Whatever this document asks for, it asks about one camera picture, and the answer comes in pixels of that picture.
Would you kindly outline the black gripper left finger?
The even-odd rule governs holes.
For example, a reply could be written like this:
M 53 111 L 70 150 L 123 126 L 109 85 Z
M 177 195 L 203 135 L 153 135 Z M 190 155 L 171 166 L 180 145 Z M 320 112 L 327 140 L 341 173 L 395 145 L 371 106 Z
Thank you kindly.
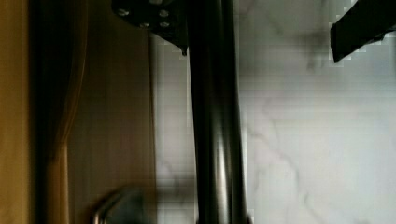
M 187 55 L 187 0 L 111 0 L 113 12 L 132 26 L 149 30 Z

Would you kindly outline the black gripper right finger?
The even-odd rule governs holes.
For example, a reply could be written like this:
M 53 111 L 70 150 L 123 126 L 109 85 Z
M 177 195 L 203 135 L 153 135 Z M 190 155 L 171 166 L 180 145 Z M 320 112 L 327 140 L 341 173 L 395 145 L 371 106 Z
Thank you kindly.
M 330 30 L 335 63 L 395 31 L 396 0 L 357 0 Z

